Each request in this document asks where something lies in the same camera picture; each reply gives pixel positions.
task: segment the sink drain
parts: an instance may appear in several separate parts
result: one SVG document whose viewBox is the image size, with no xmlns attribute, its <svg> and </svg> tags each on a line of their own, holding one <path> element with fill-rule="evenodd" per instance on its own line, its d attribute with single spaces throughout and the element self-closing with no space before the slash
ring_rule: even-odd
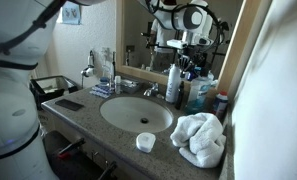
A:
<svg viewBox="0 0 297 180">
<path fill-rule="evenodd" d="M 149 122 L 149 120 L 147 118 L 141 118 L 140 122 L 143 124 L 147 124 Z"/>
</svg>

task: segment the countertop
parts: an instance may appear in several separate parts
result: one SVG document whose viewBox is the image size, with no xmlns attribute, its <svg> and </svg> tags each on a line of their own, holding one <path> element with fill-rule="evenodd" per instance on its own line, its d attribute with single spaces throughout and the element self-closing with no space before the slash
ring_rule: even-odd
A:
<svg viewBox="0 0 297 180">
<path fill-rule="evenodd" d="M 178 117 L 184 115 L 182 110 L 176 110 L 173 105 L 162 99 L 143 96 L 142 91 L 132 95 L 126 93 L 112 95 L 108 99 L 94 96 L 89 91 L 90 88 L 52 99 L 44 102 L 42 108 L 59 117 L 151 179 L 219 179 L 221 165 L 209 169 L 197 168 L 179 154 L 179 148 L 173 146 L 170 134 L 177 125 Z M 144 153 L 136 148 L 138 133 L 121 130 L 108 123 L 101 116 L 101 104 L 119 96 L 146 98 L 172 112 L 172 125 L 162 132 L 154 133 L 156 141 L 150 153 Z M 85 107 L 75 112 L 55 104 L 55 101 L 63 98 L 83 104 Z"/>
</svg>

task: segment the sink basin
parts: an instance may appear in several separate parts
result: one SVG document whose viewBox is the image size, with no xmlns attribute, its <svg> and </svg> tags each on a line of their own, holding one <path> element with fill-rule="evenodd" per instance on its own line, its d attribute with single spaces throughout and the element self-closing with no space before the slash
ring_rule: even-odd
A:
<svg viewBox="0 0 297 180">
<path fill-rule="evenodd" d="M 163 131 L 173 120 L 168 109 L 137 97 L 110 99 L 101 105 L 100 113 L 110 124 L 136 133 Z"/>
</svg>

